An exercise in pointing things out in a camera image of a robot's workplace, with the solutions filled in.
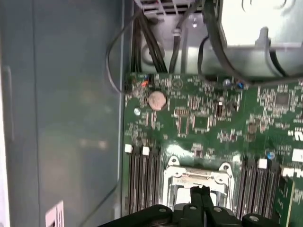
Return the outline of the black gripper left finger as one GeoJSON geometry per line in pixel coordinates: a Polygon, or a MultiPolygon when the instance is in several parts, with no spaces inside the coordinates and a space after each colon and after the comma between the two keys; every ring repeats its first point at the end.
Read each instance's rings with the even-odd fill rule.
{"type": "Polygon", "coordinates": [[[201,188],[190,188],[191,203],[178,204],[175,210],[154,205],[108,223],[110,227],[202,227],[201,188]]]}

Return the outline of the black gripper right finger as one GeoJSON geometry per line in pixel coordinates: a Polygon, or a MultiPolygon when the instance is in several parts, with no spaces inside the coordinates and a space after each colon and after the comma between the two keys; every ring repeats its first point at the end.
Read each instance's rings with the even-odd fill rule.
{"type": "Polygon", "coordinates": [[[202,186],[201,199],[207,227],[280,227],[275,221],[258,214],[237,219],[230,209],[213,205],[209,187],[202,186]]]}

